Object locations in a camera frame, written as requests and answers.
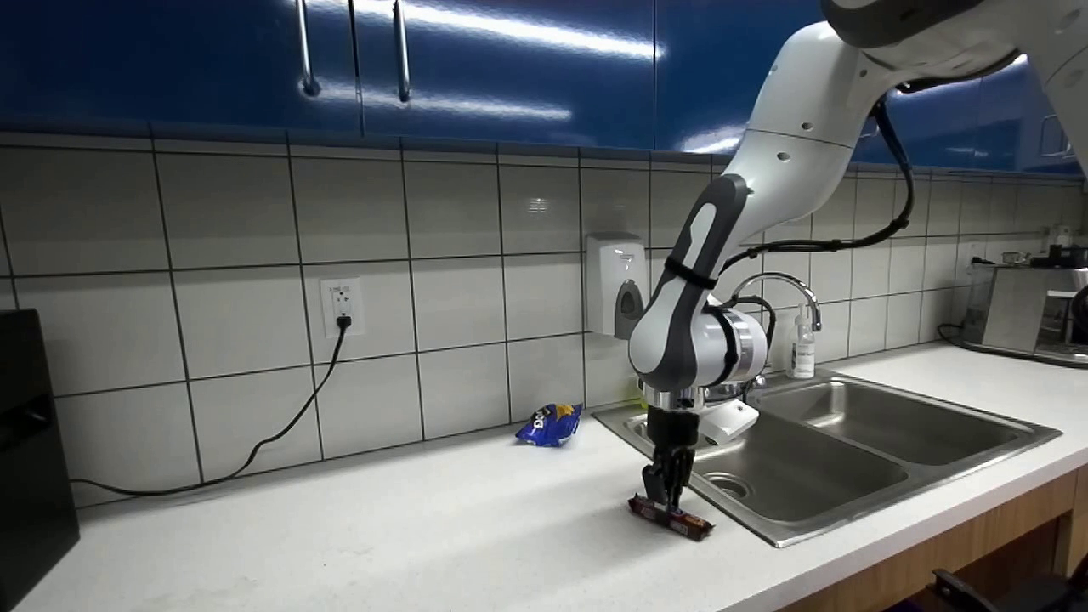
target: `power cord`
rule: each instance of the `power cord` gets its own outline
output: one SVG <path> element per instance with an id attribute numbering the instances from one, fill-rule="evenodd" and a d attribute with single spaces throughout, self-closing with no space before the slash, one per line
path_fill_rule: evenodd
<path id="1" fill-rule="evenodd" d="M 204 481 L 194 481 L 194 486 L 173 486 L 173 491 L 126 491 L 126 486 L 113 486 L 113 481 L 98 481 L 98 478 L 67 478 L 67 481 L 77 481 L 77 486 L 95 486 L 95 491 L 104 491 L 104 492 L 118 492 L 118 495 L 176 495 L 176 492 L 194 492 L 194 491 L 209 491 L 209 486 L 220 486 L 220 481 L 230 481 L 237 478 L 264 446 L 280 443 L 282 436 L 290 436 L 302 416 L 314 409 L 316 393 L 328 389 L 328 382 L 334 377 L 336 362 L 341 362 L 341 345 L 345 345 L 345 335 L 346 335 L 346 327 L 351 327 L 351 317 L 336 317 L 336 345 L 334 345 L 334 361 L 331 361 L 331 369 L 319 377 L 319 384 L 314 389 L 314 393 L 302 401 L 302 409 L 291 416 L 291 421 L 287 421 L 277 436 L 255 443 L 245 457 L 245 461 L 229 472 L 229 477 L 219 477 L 219 478 L 204 478 Z"/>
<path id="2" fill-rule="evenodd" d="M 756 258 L 756 255 L 761 255 L 761 253 L 847 253 L 847 247 L 866 247 L 866 243 L 887 240 L 894 232 L 900 232 L 900 226 L 912 223 L 912 212 L 915 212 L 915 174 L 912 174 L 909 154 L 904 154 L 904 145 L 900 145 L 900 138 L 899 138 L 899 131 L 894 131 L 894 121 L 891 121 L 891 115 L 887 115 L 885 100 L 874 106 L 872 115 L 874 115 L 874 121 L 881 126 L 881 136 L 885 136 L 885 144 L 887 144 L 887 151 L 891 151 L 891 156 L 894 156 L 894 163 L 899 163 L 899 171 L 904 174 L 904 185 L 909 185 L 909 202 L 904 202 L 904 206 L 899 212 L 899 216 L 894 216 L 891 223 L 885 223 L 881 232 L 863 234 L 863 238 L 852 238 L 852 240 L 844 240 L 844 238 L 838 238 L 838 240 L 807 240 L 807 238 L 796 238 L 796 240 L 756 243 L 756 247 L 739 253 L 736 258 L 727 258 L 727 262 L 720 265 L 720 273 L 731 267 L 736 262 Z"/>

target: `electrical outlet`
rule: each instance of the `electrical outlet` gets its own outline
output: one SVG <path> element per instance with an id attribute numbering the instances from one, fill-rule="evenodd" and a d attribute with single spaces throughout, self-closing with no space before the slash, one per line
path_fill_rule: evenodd
<path id="1" fill-rule="evenodd" d="M 364 281 L 362 277 L 323 277 L 323 324 L 328 335 L 336 340 L 336 319 L 351 317 L 346 335 L 364 335 Z"/>

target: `faucet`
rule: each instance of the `faucet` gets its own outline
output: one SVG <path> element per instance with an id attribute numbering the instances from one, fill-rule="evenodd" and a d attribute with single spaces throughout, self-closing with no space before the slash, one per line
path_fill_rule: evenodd
<path id="1" fill-rule="evenodd" d="M 741 277 L 741 287 L 736 288 L 736 294 L 731 294 L 727 302 L 739 302 L 741 293 L 746 293 L 756 277 L 779 277 L 779 281 L 785 281 L 785 287 L 796 287 L 796 288 L 807 294 L 807 302 L 808 302 L 813 334 L 822 330 L 822 317 L 821 317 L 821 299 L 815 299 L 815 293 L 813 293 L 802 277 L 785 274 L 785 273 L 756 273 L 756 274 Z"/>

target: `black appliance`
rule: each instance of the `black appliance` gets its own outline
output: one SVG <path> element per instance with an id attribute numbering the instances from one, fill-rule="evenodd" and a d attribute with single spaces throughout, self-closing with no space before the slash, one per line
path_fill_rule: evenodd
<path id="1" fill-rule="evenodd" d="M 77 539 L 36 314 L 0 314 L 0 607 Z"/>

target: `cabinet handle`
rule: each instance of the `cabinet handle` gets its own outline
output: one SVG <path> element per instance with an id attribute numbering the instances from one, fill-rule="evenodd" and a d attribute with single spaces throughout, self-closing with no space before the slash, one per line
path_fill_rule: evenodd
<path id="1" fill-rule="evenodd" d="M 407 58 L 407 25 L 405 25 L 405 11 L 401 0 L 394 0 L 394 35 L 399 35 L 399 100 L 407 101 L 413 100 L 413 58 Z"/>
<path id="2" fill-rule="evenodd" d="M 307 0 L 299 0 L 299 58 L 302 58 L 302 95 L 319 95 L 319 83 L 314 76 L 314 61 L 311 61 L 311 25 L 307 25 Z"/>

